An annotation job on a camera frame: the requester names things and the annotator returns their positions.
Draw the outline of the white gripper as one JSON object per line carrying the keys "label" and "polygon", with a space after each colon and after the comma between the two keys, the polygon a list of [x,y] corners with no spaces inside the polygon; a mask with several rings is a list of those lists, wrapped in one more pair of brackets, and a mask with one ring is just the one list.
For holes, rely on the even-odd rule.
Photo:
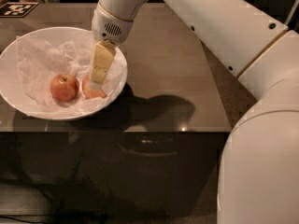
{"label": "white gripper", "polygon": [[131,21],[119,19],[105,11],[100,4],[97,5],[93,13],[92,31],[94,39],[99,42],[94,45],[91,59],[89,86],[92,89],[99,90],[104,84],[116,54],[115,45],[127,39],[132,26]]}

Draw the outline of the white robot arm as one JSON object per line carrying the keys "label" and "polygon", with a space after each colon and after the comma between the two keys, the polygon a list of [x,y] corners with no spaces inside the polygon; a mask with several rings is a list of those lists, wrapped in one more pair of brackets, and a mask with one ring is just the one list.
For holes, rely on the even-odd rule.
{"label": "white robot arm", "polygon": [[[148,0],[99,0],[96,39],[121,44]],[[299,34],[244,0],[164,0],[256,104],[221,155],[218,224],[299,224]]]}

